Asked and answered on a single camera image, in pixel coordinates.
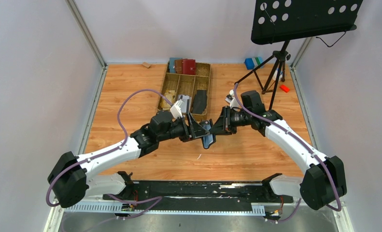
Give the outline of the black card holder with sleeves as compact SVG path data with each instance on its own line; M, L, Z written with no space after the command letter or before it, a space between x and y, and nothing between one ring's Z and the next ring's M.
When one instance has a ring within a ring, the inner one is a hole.
M204 135L201 140L202 140L202 146L204 149L209 149L211 145L213 145L216 142L216 136L210 133L210 129L213 126L213 122L211 119L201 121L199 123L207 132L207 135Z

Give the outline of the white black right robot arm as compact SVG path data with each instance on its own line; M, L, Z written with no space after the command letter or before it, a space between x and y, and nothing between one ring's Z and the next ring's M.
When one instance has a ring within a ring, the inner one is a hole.
M223 107L217 121L209 132L217 135L232 135L238 127L250 126L278 145L300 168L303 177L274 174L264 179L264 185L275 195L301 198L311 209L336 202L336 211L341 210L340 197L347 193L344 164L337 156L328 157L312 147L283 120L274 110L266 110L259 93L247 91L237 98L231 94L229 106Z

